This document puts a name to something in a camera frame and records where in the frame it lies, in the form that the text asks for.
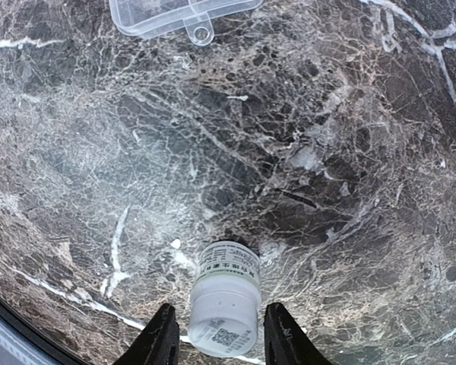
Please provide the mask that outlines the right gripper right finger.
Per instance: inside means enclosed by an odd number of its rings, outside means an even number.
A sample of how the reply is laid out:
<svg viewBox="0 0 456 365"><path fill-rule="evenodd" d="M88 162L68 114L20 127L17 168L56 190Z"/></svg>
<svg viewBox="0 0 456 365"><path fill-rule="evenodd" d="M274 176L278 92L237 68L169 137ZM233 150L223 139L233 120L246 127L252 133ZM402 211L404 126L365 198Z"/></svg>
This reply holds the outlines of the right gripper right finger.
<svg viewBox="0 0 456 365"><path fill-rule="evenodd" d="M282 303L266 307L264 354L268 365L331 365Z"/></svg>

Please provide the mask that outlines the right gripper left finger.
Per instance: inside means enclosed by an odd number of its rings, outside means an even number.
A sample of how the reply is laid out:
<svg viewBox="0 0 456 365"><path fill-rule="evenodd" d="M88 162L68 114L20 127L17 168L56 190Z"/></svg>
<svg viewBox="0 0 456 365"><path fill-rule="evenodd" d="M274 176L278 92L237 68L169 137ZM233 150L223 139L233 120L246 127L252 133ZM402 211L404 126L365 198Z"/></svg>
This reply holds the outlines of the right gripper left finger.
<svg viewBox="0 0 456 365"><path fill-rule="evenodd" d="M177 365L179 342L175 307L164 303L114 365Z"/></svg>

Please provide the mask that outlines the clear plastic pill organizer box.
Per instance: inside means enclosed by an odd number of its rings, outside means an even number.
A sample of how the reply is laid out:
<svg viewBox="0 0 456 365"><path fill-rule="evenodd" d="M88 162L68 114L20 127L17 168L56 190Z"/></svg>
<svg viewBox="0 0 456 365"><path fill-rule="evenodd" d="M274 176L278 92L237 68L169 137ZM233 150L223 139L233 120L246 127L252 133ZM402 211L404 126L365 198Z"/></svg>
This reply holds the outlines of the clear plastic pill organizer box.
<svg viewBox="0 0 456 365"><path fill-rule="evenodd" d="M213 19L251 11L259 0L204 1L109 1L113 23L131 37L149 40L184 29L196 46L206 46L214 38Z"/></svg>

